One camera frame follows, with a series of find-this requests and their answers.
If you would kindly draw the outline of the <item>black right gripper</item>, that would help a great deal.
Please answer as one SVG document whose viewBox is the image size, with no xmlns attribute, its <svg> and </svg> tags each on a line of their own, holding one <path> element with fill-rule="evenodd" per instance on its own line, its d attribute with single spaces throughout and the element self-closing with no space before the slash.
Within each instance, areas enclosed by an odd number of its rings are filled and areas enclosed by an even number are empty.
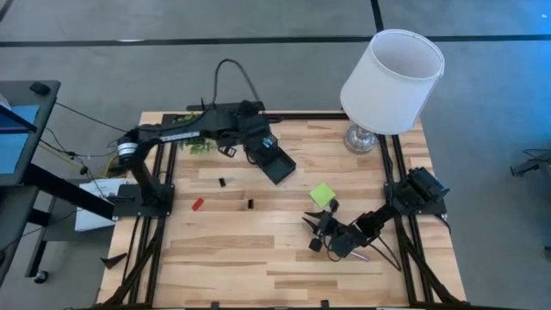
<svg viewBox="0 0 551 310">
<path fill-rule="evenodd" d="M 316 218 L 318 223 L 314 223 L 311 220 L 302 218 L 312 229 L 314 238 L 310 241 L 309 249 L 315 252 L 320 252 L 322 247 L 330 250 L 330 246 L 326 240 L 327 237 L 331 237 L 339 227 L 339 222 L 334 218 L 334 214 L 337 212 L 339 202 L 336 199 L 332 199 L 329 202 L 329 211 L 321 212 L 304 212 L 305 215 Z"/>
</svg>

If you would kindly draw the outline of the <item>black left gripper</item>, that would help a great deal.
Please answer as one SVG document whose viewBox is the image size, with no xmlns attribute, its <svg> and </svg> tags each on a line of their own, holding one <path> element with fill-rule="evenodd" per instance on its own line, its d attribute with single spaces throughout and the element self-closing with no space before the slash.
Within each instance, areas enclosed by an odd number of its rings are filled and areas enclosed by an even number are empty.
<svg viewBox="0 0 551 310">
<path fill-rule="evenodd" d="M 270 137 L 275 140 L 271 134 L 269 119 L 263 112 L 258 111 L 249 103 L 242 103 L 239 109 L 223 109 L 231 116 L 232 124 L 235 126 L 233 132 L 224 133 L 221 140 L 218 141 L 218 151 L 229 158 L 233 158 L 236 145 L 242 145 L 247 160 L 251 164 L 257 164 L 251 157 L 250 152 L 263 146 L 263 138 Z"/>
</svg>

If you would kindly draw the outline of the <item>green sticky note pad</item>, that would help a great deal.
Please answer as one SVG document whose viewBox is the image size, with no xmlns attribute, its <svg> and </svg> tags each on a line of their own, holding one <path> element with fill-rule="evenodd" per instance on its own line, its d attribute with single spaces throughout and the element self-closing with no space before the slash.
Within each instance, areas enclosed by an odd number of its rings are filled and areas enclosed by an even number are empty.
<svg viewBox="0 0 551 310">
<path fill-rule="evenodd" d="M 324 208 L 333 198 L 335 192 L 326 183 L 321 183 L 309 192 L 310 197 L 319 208 Z"/>
</svg>

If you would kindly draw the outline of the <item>black mesh desk organizer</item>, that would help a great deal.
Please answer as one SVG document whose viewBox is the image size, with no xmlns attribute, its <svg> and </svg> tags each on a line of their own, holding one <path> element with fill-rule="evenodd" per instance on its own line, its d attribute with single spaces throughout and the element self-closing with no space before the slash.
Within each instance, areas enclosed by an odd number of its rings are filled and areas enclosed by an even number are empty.
<svg viewBox="0 0 551 310">
<path fill-rule="evenodd" d="M 252 159 L 275 185 L 281 183 L 296 169 L 296 163 L 279 147 L 260 146 L 250 152 Z"/>
</svg>

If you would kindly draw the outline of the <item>green plant in white pot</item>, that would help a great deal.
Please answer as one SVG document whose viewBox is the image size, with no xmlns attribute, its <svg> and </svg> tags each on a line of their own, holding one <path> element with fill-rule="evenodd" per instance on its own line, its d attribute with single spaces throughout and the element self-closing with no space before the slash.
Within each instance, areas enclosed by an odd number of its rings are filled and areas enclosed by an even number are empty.
<svg viewBox="0 0 551 310">
<path fill-rule="evenodd" d="M 198 114 L 177 116 L 173 121 L 174 124 L 194 121 L 199 117 Z M 209 153 L 214 149 L 214 143 L 210 139 L 198 137 L 193 139 L 181 140 L 178 142 L 181 150 L 187 149 L 190 154 Z"/>
</svg>

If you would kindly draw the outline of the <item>white-shade silver table lamp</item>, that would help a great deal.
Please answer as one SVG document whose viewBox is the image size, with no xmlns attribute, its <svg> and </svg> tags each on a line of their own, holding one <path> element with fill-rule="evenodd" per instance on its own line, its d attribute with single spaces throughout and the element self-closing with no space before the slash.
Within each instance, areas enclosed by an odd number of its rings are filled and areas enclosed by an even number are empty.
<svg viewBox="0 0 551 310">
<path fill-rule="evenodd" d="M 344 144 L 365 154 L 379 135 L 412 129 L 438 81 L 445 58 L 435 43 L 404 29 L 387 29 L 369 42 L 340 91 L 350 125 Z"/>
</svg>

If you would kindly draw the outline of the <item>white paper box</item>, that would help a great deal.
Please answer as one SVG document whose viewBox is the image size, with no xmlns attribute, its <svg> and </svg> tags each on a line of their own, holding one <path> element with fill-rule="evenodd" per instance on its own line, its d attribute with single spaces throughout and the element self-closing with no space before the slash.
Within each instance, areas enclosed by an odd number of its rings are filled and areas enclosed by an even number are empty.
<svg viewBox="0 0 551 310">
<path fill-rule="evenodd" d="M 78 187 L 91 193 L 92 195 L 102 198 L 103 200 L 107 200 L 108 197 L 117 195 L 119 187 L 126 183 L 127 180 L 124 178 L 109 178 L 90 181 L 88 183 L 80 183 Z M 113 220 L 108 220 L 100 215 L 93 214 L 90 211 L 77 208 L 74 230 L 80 233 L 113 226 L 114 224 L 115 222 Z"/>
</svg>

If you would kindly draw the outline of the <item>black wedge piece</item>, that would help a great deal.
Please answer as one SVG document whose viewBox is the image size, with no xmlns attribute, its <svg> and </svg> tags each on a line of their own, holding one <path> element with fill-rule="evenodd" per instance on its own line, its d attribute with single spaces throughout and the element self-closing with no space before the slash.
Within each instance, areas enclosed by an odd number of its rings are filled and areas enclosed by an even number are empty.
<svg viewBox="0 0 551 310">
<path fill-rule="evenodd" d="M 121 260 L 127 257 L 127 253 L 121 253 L 119 255 L 113 256 L 113 257 L 101 257 L 100 260 L 103 264 L 103 266 L 107 270 L 111 270 L 113 267 L 115 267 Z"/>
</svg>

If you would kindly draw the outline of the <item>black side desk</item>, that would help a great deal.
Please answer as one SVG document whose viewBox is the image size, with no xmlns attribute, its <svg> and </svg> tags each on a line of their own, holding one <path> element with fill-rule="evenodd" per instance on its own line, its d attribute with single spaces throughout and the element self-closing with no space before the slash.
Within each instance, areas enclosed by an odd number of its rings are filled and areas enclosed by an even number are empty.
<svg viewBox="0 0 551 310">
<path fill-rule="evenodd" d="M 0 93 L 11 103 L 36 103 L 39 106 L 34 120 L 36 130 L 30 134 L 22 148 L 21 158 L 15 165 L 15 172 L 0 177 L 0 287 L 9 271 L 25 226 L 47 226 L 50 214 L 34 208 L 40 191 L 62 199 L 106 219 L 113 214 L 114 206 L 108 201 L 53 173 L 32 164 L 31 160 L 46 129 L 47 121 L 59 91 L 60 82 L 46 81 L 50 92 L 44 96 L 33 92 L 30 81 L 0 81 Z"/>
</svg>

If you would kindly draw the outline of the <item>blue screen monitor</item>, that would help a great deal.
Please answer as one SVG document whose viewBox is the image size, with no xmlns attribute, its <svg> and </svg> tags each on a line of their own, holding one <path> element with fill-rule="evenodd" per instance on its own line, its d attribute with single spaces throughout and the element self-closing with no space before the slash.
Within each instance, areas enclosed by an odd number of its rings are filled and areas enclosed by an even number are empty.
<svg viewBox="0 0 551 310">
<path fill-rule="evenodd" d="M 34 123 L 39 105 L 12 106 L 12 111 Z M 0 133 L 0 174 L 13 174 L 29 133 Z"/>
</svg>

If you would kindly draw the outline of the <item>black aluminium rig frame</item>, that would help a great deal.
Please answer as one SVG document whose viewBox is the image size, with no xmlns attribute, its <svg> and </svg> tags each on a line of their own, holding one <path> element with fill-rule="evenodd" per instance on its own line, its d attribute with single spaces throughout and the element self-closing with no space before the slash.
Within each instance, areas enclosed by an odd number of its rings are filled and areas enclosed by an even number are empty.
<svg viewBox="0 0 551 310">
<path fill-rule="evenodd" d="M 312 234 L 302 216 L 317 210 L 309 192 L 319 184 L 336 193 L 343 222 L 384 202 L 381 153 L 349 152 L 343 142 L 348 124 L 337 111 L 278 113 L 273 133 L 297 168 L 277 185 L 242 152 L 227 158 L 215 151 L 190 154 L 177 146 L 152 149 L 147 166 L 175 185 L 175 202 L 163 224 L 162 246 L 123 307 L 334 310 L 405 307 L 412 297 L 423 299 L 417 268 L 399 272 L 386 260 L 386 248 L 397 247 L 392 222 L 361 250 L 370 262 L 338 261 L 308 247 Z M 235 180 L 221 188 L 220 177 Z M 193 211 L 198 198 L 204 203 Z M 250 199 L 254 209 L 248 209 Z M 415 286 L 413 294 L 408 284 Z"/>
</svg>

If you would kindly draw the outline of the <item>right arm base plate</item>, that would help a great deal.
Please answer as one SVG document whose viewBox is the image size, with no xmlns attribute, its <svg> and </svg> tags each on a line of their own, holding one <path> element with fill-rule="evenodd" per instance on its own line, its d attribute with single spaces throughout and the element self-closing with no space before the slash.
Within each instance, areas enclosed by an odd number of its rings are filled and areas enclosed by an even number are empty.
<svg viewBox="0 0 551 310">
<path fill-rule="evenodd" d="M 384 191 L 399 214 L 444 214 L 446 212 L 443 198 L 449 189 L 440 183 L 430 186 L 413 182 L 386 183 Z"/>
</svg>

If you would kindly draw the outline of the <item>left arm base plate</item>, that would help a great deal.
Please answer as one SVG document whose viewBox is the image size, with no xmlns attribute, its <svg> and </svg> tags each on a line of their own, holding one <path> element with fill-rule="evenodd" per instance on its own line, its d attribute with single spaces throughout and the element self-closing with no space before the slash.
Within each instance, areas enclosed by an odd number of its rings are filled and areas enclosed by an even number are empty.
<svg viewBox="0 0 551 310">
<path fill-rule="evenodd" d="M 108 200 L 115 205 L 115 217 L 165 217 L 171 214 L 175 186 L 161 184 L 160 189 L 144 189 L 138 184 L 122 184 Z"/>
</svg>

